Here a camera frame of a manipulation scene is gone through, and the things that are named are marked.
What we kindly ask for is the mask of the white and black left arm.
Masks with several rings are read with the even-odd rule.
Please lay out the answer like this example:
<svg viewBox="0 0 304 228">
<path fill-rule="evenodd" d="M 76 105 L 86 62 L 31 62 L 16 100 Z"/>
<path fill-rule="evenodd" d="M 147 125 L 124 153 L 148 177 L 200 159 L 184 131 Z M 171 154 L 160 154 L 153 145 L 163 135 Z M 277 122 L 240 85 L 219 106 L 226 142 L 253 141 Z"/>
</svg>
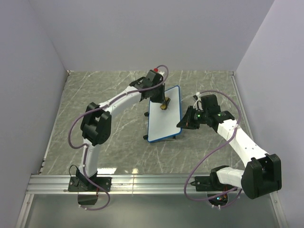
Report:
<svg viewBox="0 0 304 228">
<path fill-rule="evenodd" d="M 144 81 L 134 81 L 112 99 L 100 103 L 90 103 L 84 113 L 80 129 L 83 136 L 83 155 L 76 172 L 79 185 L 85 191 L 91 191 L 97 185 L 97 158 L 100 145 L 111 135 L 112 119 L 129 106 L 144 99 L 165 104 L 164 83 L 154 85 Z"/>
</svg>

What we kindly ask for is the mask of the yellow bone-shaped whiteboard eraser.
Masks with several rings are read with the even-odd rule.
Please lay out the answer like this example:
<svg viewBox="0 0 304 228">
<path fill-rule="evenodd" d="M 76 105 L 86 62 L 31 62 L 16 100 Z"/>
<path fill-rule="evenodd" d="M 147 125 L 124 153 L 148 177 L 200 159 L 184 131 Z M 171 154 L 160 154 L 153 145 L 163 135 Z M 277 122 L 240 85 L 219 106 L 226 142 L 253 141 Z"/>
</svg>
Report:
<svg viewBox="0 0 304 228">
<path fill-rule="evenodd" d="M 170 103 L 170 98 L 169 97 L 165 97 L 165 100 L 164 102 L 160 105 L 160 108 L 162 110 L 167 110 L 168 106 L 169 106 L 169 103 Z"/>
</svg>

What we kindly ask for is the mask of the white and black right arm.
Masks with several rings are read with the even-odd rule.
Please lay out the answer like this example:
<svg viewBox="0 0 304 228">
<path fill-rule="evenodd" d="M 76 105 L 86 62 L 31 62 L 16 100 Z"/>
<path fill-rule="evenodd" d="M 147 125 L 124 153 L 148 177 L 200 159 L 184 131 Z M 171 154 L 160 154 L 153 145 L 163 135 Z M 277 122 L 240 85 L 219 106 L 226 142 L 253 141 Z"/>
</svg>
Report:
<svg viewBox="0 0 304 228">
<path fill-rule="evenodd" d="M 280 158 L 260 148 L 239 127 L 230 112 L 221 112 L 219 108 L 199 111 L 189 106 L 177 127 L 196 130 L 201 124 L 211 127 L 229 143 L 245 169 L 233 169 L 226 165 L 213 168 L 208 177 L 195 177 L 197 191 L 225 191 L 237 187 L 250 199 L 255 199 L 282 188 Z"/>
</svg>

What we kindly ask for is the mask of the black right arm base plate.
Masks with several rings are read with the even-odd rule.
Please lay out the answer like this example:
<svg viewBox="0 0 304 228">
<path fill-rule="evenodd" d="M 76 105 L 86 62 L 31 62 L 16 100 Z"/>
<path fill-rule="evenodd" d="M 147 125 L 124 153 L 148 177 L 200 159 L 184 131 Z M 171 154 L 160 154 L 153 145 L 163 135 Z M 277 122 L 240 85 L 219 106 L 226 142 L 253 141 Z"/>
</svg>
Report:
<svg viewBox="0 0 304 228">
<path fill-rule="evenodd" d="M 195 176 L 194 181 L 190 183 L 196 191 L 223 191 L 224 187 L 217 177 L 210 176 Z"/>
</svg>

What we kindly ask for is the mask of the blue-framed small whiteboard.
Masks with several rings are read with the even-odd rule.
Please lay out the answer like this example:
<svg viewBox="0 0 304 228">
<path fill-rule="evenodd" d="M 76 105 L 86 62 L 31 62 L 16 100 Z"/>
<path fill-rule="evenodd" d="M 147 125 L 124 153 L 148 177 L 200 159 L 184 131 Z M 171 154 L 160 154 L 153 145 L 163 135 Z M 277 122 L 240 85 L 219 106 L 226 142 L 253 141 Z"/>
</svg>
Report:
<svg viewBox="0 0 304 228">
<path fill-rule="evenodd" d="M 181 90 L 178 85 L 165 91 L 170 98 L 166 110 L 160 108 L 158 103 L 149 103 L 147 141 L 150 143 L 172 138 L 181 133 L 177 124 L 181 121 Z"/>
</svg>

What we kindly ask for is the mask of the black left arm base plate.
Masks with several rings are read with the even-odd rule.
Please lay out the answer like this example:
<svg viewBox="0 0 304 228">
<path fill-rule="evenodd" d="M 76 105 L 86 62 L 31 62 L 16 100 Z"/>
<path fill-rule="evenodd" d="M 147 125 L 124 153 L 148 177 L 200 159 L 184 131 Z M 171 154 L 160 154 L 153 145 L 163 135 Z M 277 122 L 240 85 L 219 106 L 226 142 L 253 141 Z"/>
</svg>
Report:
<svg viewBox="0 0 304 228">
<path fill-rule="evenodd" d="M 102 187 L 105 191 L 109 192 L 111 188 L 111 177 L 96 177 L 92 180 L 96 185 Z M 100 189 L 90 183 L 86 178 L 83 180 L 79 179 L 78 177 L 74 176 L 70 178 L 68 192 L 93 192 L 93 191 L 100 191 Z"/>
</svg>

